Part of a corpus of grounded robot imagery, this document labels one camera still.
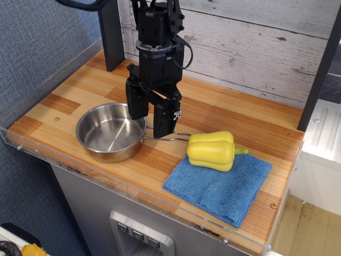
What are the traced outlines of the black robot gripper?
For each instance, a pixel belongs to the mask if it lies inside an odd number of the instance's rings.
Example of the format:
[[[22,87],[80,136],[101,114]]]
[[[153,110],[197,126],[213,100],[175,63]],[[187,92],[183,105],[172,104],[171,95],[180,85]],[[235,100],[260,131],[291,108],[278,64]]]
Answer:
[[[149,104],[154,105],[153,137],[162,138],[174,132],[181,117],[181,93],[177,83],[183,74],[184,43],[172,39],[152,45],[136,41],[139,64],[130,64],[126,81],[126,98],[131,119],[146,117]]]

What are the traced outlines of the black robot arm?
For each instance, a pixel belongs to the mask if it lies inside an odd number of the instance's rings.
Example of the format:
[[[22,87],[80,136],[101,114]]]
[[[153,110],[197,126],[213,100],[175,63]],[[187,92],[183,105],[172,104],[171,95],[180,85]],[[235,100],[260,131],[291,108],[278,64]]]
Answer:
[[[153,105],[153,137],[159,139],[174,132],[181,114],[177,84],[182,79],[185,44],[177,34],[184,28],[184,15],[178,1],[133,1],[132,7],[139,64],[127,67],[128,111],[132,119],[140,119]]]

